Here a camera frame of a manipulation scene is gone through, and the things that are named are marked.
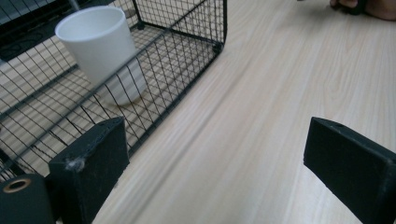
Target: black foam block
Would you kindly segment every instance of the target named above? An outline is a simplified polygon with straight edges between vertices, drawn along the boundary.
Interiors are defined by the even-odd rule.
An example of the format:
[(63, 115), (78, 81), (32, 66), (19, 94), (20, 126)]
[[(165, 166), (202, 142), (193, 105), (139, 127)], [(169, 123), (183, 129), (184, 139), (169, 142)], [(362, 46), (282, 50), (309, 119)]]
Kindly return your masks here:
[(129, 163), (122, 118), (94, 125), (49, 162), (64, 223), (91, 223)]
[(351, 15), (358, 16), (361, 13), (364, 13), (366, 9), (366, 4), (367, 0), (359, 0), (358, 4), (353, 8), (349, 8), (347, 12)]
[(308, 167), (365, 224), (396, 218), (396, 154), (348, 127), (312, 118)]

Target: cage wall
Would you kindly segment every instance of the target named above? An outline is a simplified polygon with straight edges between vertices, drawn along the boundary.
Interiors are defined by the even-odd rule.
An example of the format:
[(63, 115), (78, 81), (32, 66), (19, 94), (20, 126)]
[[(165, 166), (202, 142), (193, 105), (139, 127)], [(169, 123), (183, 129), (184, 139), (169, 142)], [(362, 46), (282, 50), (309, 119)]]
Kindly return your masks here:
[[(226, 1), (120, 0), (111, 5), (132, 12), (128, 25), (138, 52), (102, 84), (93, 86), (53, 35), (0, 65), (1, 181), (23, 173), (47, 175), (55, 155), (93, 124), (114, 117), (125, 117), (132, 156), (225, 43)], [(112, 86), (121, 84), (127, 95), (131, 87), (122, 79), (133, 78), (137, 66), (148, 87), (136, 100), (120, 104)]]

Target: wood grain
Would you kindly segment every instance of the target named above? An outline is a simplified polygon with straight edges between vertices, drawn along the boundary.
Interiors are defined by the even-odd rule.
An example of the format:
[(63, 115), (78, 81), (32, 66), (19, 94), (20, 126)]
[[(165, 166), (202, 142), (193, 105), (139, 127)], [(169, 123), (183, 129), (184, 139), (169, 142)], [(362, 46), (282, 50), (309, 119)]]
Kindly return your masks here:
[(94, 223), (360, 223), (303, 166), (311, 117), (396, 151), (396, 26), (327, 1), (228, 2), (218, 60)]

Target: finger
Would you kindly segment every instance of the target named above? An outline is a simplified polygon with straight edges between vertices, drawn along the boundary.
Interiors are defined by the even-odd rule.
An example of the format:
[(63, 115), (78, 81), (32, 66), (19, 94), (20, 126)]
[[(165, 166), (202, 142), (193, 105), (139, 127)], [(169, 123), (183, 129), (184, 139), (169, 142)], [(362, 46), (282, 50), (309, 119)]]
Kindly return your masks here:
[(337, 6), (337, 4), (338, 4), (337, 0), (330, 0), (331, 7), (335, 7), (335, 6)]
[(358, 5), (358, 0), (339, 0), (339, 3), (344, 7), (356, 7)]
[(367, 1), (365, 10), (381, 20), (396, 21), (396, 1), (394, 0)]

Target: cup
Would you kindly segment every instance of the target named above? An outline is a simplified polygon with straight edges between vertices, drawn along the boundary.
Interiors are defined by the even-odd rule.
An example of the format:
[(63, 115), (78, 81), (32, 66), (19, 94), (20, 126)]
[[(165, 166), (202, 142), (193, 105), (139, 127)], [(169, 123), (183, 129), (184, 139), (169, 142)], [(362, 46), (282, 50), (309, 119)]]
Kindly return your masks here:
[[(117, 7), (90, 7), (64, 18), (55, 34), (93, 86), (104, 82), (136, 53), (124, 12)], [(125, 105), (147, 87), (136, 59), (118, 72), (99, 94), (110, 104)]]

